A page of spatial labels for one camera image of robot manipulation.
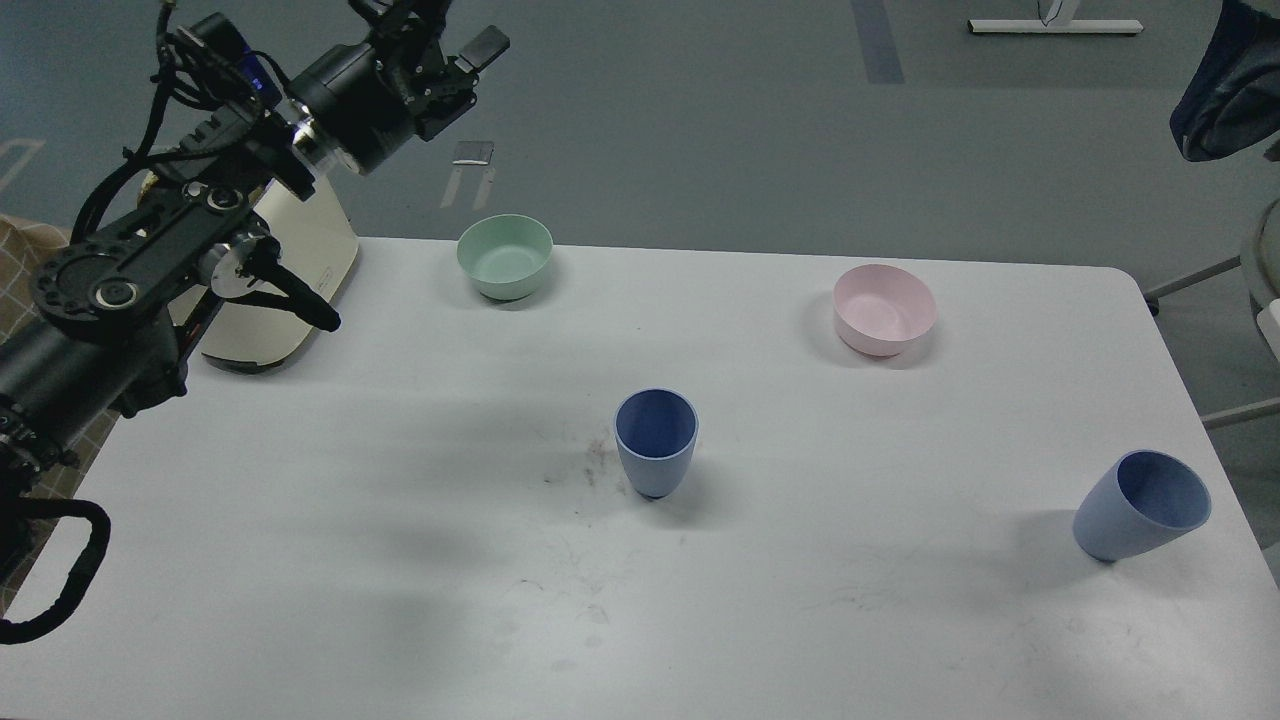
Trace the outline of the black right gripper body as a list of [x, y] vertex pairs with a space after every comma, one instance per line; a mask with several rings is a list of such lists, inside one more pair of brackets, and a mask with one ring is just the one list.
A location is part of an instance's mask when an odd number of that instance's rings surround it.
[[1277, 18], [1243, 1], [1224, 1], [1169, 127], [1188, 161], [1224, 159], [1276, 135]]

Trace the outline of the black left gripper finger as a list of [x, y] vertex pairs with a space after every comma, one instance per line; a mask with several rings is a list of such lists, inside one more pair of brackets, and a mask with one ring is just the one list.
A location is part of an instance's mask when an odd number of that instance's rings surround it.
[[454, 64], [463, 73], [480, 73], [511, 46], [509, 36], [498, 27], [485, 27], [457, 53]]

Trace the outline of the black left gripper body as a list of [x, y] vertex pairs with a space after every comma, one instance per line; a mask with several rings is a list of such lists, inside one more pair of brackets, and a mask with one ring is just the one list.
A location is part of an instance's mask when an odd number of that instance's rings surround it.
[[333, 163], [367, 176], [412, 137], [429, 141], [476, 102], [477, 72], [442, 50], [449, 1], [351, 1], [367, 27], [285, 87], [292, 151], [315, 176]]

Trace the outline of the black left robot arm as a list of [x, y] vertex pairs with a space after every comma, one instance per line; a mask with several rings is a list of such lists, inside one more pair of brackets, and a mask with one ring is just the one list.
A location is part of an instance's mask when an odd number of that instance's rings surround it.
[[73, 445], [97, 416], [186, 395], [189, 355], [224, 304], [339, 328], [332, 304], [282, 264], [260, 196], [276, 184], [307, 200], [335, 163], [366, 176], [410, 138], [435, 138], [509, 49], [488, 26], [444, 53], [448, 1], [349, 6], [366, 35], [288, 77], [223, 14], [172, 27], [175, 4], [163, 3], [143, 138], [84, 201], [69, 243], [35, 269], [36, 316], [3, 342], [3, 571], [32, 552], [36, 521], [90, 524], [58, 597], [4, 620], [4, 644], [65, 623], [105, 559], [104, 509], [33, 493], [45, 473], [79, 465]]

